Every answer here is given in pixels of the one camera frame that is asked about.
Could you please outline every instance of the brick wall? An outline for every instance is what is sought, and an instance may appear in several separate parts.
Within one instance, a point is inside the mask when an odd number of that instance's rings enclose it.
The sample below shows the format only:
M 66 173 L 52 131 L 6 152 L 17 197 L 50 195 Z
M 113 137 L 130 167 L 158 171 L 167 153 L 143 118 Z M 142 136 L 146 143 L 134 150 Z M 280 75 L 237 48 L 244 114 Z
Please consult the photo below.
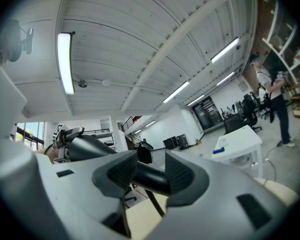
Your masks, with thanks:
M 271 0 L 265 2 L 263 0 L 258 0 L 258 12 L 257 12 L 257 23 L 255 30 L 255 37 L 252 45 L 251 53 L 259 52 L 261 61 L 264 62 L 268 52 L 271 50 L 262 38 L 267 38 L 270 32 L 272 21 L 274 15 L 271 14 L 271 10 L 275 10 L 276 1 Z M 256 71 L 250 64 L 247 63 L 246 67 L 242 73 L 245 80 L 249 83 L 253 91 L 256 91 L 259 83 L 256 77 Z

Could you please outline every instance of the dark pants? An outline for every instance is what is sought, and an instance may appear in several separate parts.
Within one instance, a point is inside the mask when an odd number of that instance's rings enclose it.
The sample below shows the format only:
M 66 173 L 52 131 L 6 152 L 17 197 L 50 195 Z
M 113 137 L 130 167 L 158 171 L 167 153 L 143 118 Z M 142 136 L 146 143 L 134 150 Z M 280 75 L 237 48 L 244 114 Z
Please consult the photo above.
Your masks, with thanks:
M 279 95 L 271 100 L 271 106 L 278 115 L 280 121 L 281 139 L 283 144 L 290 142 L 289 135 L 289 118 L 284 97 Z

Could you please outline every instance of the sneaker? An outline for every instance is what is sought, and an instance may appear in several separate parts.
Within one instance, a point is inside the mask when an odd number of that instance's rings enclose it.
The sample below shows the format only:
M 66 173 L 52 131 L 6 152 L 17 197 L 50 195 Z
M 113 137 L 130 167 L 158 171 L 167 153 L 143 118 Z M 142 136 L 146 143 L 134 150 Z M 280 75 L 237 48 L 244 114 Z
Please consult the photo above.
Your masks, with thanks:
M 296 146 L 296 144 L 294 144 L 293 142 L 289 142 L 289 143 L 283 144 L 283 145 L 287 148 L 294 148 Z

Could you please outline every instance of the wooden surface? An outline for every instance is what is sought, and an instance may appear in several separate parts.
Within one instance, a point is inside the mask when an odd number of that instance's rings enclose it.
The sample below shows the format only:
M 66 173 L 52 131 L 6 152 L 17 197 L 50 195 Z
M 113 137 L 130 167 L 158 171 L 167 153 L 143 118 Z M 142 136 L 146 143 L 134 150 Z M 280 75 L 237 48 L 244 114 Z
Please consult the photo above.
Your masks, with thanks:
M 160 194 L 154 194 L 154 196 L 163 211 L 166 212 L 168 197 Z M 150 199 L 138 203 L 125 212 L 131 231 L 131 238 L 134 240 L 144 239 L 161 221 L 161 216 Z
M 300 83 L 294 84 L 294 85 L 288 87 L 286 90 L 291 91 L 291 90 L 294 90 L 294 89 L 297 89 L 297 88 L 300 88 Z
M 299 196 L 293 190 L 280 183 L 263 178 L 254 179 L 261 185 L 265 184 L 264 187 L 273 193 L 287 207 L 290 207 L 299 199 Z M 163 211 L 166 212 L 166 202 L 168 197 L 155 194 L 155 198 L 162 207 Z M 131 230 L 132 239 L 134 240 L 144 239 L 160 223 L 162 219 L 151 203 L 150 199 L 142 201 L 126 210 L 126 217 Z

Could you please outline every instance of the white shirt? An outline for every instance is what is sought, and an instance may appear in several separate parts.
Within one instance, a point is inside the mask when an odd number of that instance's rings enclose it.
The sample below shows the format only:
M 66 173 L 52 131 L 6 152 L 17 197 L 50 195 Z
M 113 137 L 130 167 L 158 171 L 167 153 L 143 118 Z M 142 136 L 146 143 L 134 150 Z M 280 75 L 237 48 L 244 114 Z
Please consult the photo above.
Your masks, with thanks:
M 260 98 L 260 100 L 263 101 L 265 95 L 266 95 L 266 91 L 264 89 L 260 88 L 259 89 L 259 98 Z
M 256 78 L 258 82 L 264 87 L 266 84 L 271 84 L 272 80 L 269 72 L 266 69 L 262 69 L 261 72 L 256 73 Z M 281 95 L 281 89 L 276 89 L 271 93 L 271 100 Z

